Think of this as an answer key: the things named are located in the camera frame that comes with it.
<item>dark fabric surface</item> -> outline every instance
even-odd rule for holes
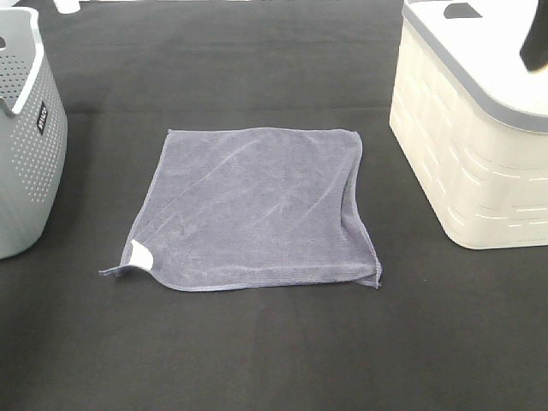
[[[42,239],[0,261],[2,410],[540,410],[547,248],[443,233],[388,127],[401,1],[82,4],[40,26],[68,112]],[[384,287],[105,281],[168,128],[346,128]]]

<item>gray towel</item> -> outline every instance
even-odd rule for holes
[[[357,133],[170,130],[121,264],[184,291],[356,281],[381,266],[355,202]]]

